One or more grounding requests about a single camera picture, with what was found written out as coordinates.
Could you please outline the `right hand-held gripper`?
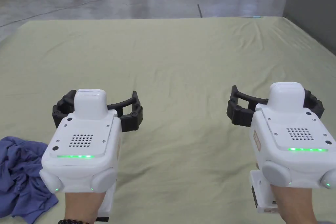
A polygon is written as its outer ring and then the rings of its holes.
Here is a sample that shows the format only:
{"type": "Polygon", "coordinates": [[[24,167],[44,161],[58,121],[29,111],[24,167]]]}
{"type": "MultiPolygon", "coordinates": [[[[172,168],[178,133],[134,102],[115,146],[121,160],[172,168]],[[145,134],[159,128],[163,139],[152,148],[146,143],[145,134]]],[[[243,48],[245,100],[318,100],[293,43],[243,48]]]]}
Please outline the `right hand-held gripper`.
{"type": "Polygon", "coordinates": [[[250,127],[259,169],[250,172],[258,213],[277,213],[270,185],[288,188],[336,187],[335,139],[321,122],[325,109],[296,82],[270,86],[269,99],[252,97],[232,86],[227,116],[232,124],[250,127]],[[238,104],[248,102],[248,108],[238,104]]]}

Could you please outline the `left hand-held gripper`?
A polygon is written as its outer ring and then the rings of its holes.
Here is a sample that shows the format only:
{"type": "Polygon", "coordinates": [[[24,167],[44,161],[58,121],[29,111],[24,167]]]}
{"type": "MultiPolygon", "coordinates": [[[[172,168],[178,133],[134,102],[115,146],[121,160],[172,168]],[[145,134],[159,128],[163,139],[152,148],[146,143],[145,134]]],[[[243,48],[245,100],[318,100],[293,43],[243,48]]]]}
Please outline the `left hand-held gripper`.
{"type": "Polygon", "coordinates": [[[121,131],[136,131],[143,121],[136,91],[130,99],[106,103],[104,90],[79,89],[69,91],[53,106],[57,129],[40,171],[51,193],[105,193],[97,221],[108,221],[112,210],[121,131]],[[132,111],[124,114],[127,106],[132,111]]]}

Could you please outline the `person's right hand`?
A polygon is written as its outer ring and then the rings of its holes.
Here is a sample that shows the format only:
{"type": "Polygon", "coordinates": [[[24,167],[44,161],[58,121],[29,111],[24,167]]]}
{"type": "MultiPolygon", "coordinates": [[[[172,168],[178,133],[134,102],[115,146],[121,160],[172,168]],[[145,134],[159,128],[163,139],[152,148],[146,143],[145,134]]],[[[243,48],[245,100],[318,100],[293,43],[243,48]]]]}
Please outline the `person's right hand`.
{"type": "Polygon", "coordinates": [[[311,189],[270,186],[286,224],[318,223],[313,211],[311,189]]]}

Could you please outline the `person's left hand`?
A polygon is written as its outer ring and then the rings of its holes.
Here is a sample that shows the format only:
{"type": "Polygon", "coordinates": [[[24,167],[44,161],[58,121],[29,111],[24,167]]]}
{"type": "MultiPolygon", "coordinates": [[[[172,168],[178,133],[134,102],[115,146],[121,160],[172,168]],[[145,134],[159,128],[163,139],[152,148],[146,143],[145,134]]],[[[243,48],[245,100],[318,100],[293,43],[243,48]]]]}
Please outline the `person's left hand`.
{"type": "Polygon", "coordinates": [[[106,193],[65,193],[65,221],[93,224],[106,193]]]}

